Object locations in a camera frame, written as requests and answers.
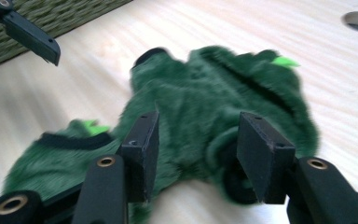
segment light wood surface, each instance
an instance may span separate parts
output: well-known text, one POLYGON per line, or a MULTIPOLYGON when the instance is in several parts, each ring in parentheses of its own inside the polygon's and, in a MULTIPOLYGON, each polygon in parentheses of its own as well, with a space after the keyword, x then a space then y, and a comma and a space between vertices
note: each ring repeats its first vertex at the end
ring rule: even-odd
MULTIPOLYGON (((186 60, 221 45, 237 53, 276 49, 295 59, 317 124, 318 156, 358 191, 358 32, 341 17, 357 0, 136 0, 57 39, 59 67, 32 52, 0 65, 0 188, 13 162, 42 132, 71 119, 115 126, 131 98, 130 69, 165 47, 186 60)), ((162 194, 151 223, 288 223, 283 205, 240 207, 191 181, 162 194)))

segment wicker basket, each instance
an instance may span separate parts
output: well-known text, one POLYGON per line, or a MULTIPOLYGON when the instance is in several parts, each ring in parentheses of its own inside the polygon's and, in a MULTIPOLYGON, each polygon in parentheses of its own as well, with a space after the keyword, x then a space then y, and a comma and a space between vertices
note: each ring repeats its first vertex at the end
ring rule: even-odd
MULTIPOLYGON (((16 0, 16 11, 44 30, 57 37, 91 21, 131 0, 16 0)), ((8 37, 0 24, 0 63, 27 49, 8 37)))

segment wooden table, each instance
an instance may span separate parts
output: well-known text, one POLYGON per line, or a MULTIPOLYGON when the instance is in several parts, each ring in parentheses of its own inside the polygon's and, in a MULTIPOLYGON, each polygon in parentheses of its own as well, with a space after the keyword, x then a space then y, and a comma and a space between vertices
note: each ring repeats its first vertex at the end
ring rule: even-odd
MULTIPOLYGON (((0 65, 0 188, 13 162, 42 132, 71 119, 115 126, 131 98, 130 69, 162 46, 186 60, 221 45, 237 53, 276 49, 296 69, 320 133, 319 157, 358 191, 358 32, 343 24, 358 0, 137 0, 57 39, 59 67, 32 52, 0 65)), ((165 191, 152 223, 288 223, 282 205, 240 207, 197 181, 165 191)))

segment green fur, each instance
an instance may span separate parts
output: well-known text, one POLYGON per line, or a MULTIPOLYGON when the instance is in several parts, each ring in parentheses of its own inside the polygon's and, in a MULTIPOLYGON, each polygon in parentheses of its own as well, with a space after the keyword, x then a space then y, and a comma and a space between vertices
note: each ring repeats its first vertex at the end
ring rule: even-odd
MULTIPOLYGON (((115 141, 91 152, 32 145, 10 171, 4 193, 34 189, 46 199, 81 182, 92 159, 114 153, 136 119, 154 110, 160 114, 154 198, 194 178, 225 195, 219 154, 236 140, 241 111, 267 119, 296 146, 298 157, 313 155, 317 131, 299 80, 290 68, 272 63, 277 57, 272 50, 237 56, 221 47, 194 50, 187 63, 155 54, 131 69, 133 96, 112 132, 115 141)), ((131 204, 131 223, 146 223, 152 204, 131 204)))

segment stuffed dinosaur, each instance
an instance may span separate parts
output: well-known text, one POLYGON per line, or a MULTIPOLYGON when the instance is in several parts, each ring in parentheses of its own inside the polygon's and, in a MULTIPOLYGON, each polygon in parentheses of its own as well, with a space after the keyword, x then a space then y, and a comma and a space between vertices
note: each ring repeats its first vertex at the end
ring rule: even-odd
MULTIPOLYGON (((157 110, 153 199, 178 181, 198 179, 216 185, 230 202, 246 204, 241 193, 249 186, 231 183, 225 162, 225 152, 236 146, 241 111, 265 118, 296 146, 298 157, 314 155, 318 146, 296 65, 273 50, 236 55, 212 46, 191 51, 183 63, 166 49, 151 49, 131 69, 133 96, 112 132, 77 119, 44 133, 11 168, 3 193, 30 189, 46 200, 71 188, 84 180, 94 158, 117 151, 137 118, 157 110)), ((131 223, 146 223, 153 201, 130 204, 131 223)))

